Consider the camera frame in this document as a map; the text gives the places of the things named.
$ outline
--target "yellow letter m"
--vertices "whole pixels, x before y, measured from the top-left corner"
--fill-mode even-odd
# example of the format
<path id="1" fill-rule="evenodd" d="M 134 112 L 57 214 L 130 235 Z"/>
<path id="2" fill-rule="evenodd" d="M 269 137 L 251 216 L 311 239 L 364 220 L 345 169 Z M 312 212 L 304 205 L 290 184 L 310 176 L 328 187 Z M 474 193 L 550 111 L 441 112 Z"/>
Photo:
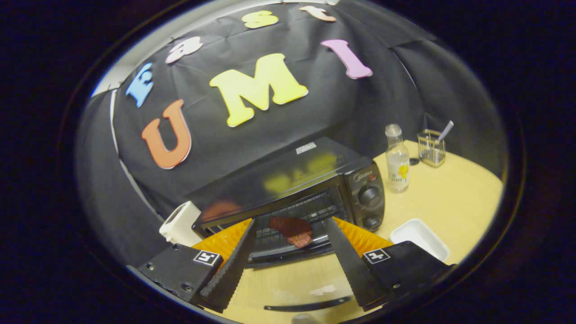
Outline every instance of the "yellow letter m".
<path id="1" fill-rule="evenodd" d="M 210 80 L 210 86 L 217 86 L 222 93 L 230 114 L 226 121 L 230 127 L 254 117 L 254 109 L 246 107 L 242 98 L 260 110 L 267 110 L 270 87 L 274 91 L 272 101 L 276 104 L 285 104 L 308 94 L 308 89 L 292 76 L 284 64 L 284 55 L 280 53 L 259 58 L 254 78 L 237 70 L 228 70 Z"/>

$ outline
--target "bottle cap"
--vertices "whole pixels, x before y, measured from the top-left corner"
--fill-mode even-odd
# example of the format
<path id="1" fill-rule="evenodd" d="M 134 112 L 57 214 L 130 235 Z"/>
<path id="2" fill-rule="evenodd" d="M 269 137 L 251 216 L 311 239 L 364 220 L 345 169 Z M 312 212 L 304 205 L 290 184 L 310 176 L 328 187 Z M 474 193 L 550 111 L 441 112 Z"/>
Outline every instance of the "bottle cap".
<path id="1" fill-rule="evenodd" d="M 400 126 L 398 126 L 398 124 L 390 124 L 386 126 L 384 133 L 388 137 L 397 137 L 402 135 L 402 129 L 400 129 Z"/>

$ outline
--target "bottle label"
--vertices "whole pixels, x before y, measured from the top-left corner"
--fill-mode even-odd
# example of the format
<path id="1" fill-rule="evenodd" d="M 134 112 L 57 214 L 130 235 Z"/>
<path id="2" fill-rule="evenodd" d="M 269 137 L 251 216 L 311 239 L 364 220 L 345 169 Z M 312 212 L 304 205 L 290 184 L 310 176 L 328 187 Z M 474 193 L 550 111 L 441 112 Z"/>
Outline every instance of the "bottle label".
<path id="1" fill-rule="evenodd" d="M 410 182 L 410 162 L 388 163 L 388 179 L 392 187 L 401 189 L 408 186 Z"/>

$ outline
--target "foam letter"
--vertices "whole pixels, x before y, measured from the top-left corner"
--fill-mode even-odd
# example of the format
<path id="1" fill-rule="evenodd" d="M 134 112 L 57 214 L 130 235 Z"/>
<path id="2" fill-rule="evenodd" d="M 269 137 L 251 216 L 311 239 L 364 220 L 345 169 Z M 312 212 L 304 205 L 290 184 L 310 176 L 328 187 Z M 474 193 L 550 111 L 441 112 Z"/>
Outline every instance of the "foam letter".
<path id="1" fill-rule="evenodd" d="M 278 17 L 272 16 L 272 13 L 267 10 L 253 12 L 242 17 L 242 21 L 248 28 L 260 28 L 264 26 L 274 25 L 278 22 Z"/>
<path id="2" fill-rule="evenodd" d="M 183 104 L 184 100 L 176 100 L 162 114 L 164 118 L 170 120 L 172 130 L 176 134 L 177 144 L 173 150 L 168 151 L 164 145 L 162 136 L 158 131 L 159 118 L 151 121 L 142 131 L 142 139 L 146 141 L 152 158 L 162 169 L 172 169 L 184 161 L 190 153 L 192 139 L 188 126 L 184 121 L 184 116 L 182 116 L 181 109 Z"/>
<path id="3" fill-rule="evenodd" d="M 338 55 L 346 66 L 346 75 L 352 79 L 365 78 L 372 75 L 372 70 L 360 62 L 358 57 L 348 47 L 348 42 L 342 39 L 325 40 L 320 43 L 329 47 Z"/>
<path id="4" fill-rule="evenodd" d="M 311 14 L 312 17 L 320 19 L 320 20 L 329 21 L 329 22 L 336 21 L 336 18 L 331 17 L 331 16 L 326 16 L 324 14 L 326 12 L 326 10 L 324 10 L 324 9 L 316 8 L 314 6 L 305 6 L 305 7 L 300 8 L 300 10 L 306 11 L 309 14 Z"/>
<path id="5" fill-rule="evenodd" d="M 181 42 L 180 44 L 174 46 L 170 50 L 170 55 L 168 55 L 168 57 L 166 58 L 166 63 L 170 64 L 176 62 L 183 56 L 194 53 L 201 47 L 202 43 L 200 42 L 200 37 L 196 36 L 189 38 Z"/>
<path id="6" fill-rule="evenodd" d="M 228 126 L 235 127 L 254 117 L 254 109 L 248 108 L 242 98 L 250 101 L 260 110 L 268 109 L 268 91 L 272 86 L 272 101 L 285 104 L 304 97 L 308 89 L 300 85 L 284 64 L 280 53 L 263 56 L 256 61 L 254 78 L 237 70 L 228 70 L 210 80 L 210 86 L 217 86 L 228 108 Z"/>
<path id="7" fill-rule="evenodd" d="M 131 95 L 136 99 L 136 107 L 140 107 L 142 103 L 144 103 L 146 96 L 148 96 L 148 93 L 150 93 L 154 85 L 154 82 L 150 81 L 152 80 L 152 72 L 148 71 L 150 67 L 152 67 L 152 63 L 144 65 L 134 80 L 132 80 L 128 89 L 126 89 L 126 95 Z"/>

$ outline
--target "straw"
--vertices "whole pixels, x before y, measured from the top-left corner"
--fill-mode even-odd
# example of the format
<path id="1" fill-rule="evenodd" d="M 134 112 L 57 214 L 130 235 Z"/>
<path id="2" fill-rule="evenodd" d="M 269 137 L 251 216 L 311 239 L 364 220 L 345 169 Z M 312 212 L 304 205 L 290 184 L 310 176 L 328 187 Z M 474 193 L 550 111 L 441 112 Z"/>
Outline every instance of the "straw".
<path id="1" fill-rule="evenodd" d="M 442 134 L 440 134 L 440 136 L 438 137 L 438 141 L 441 142 L 444 137 L 446 137 L 446 135 L 448 135 L 448 132 L 452 129 L 452 127 L 454 126 L 454 123 L 452 121 L 450 121 L 448 123 L 448 125 L 446 125 L 446 128 L 444 128 L 444 130 L 442 131 Z"/>

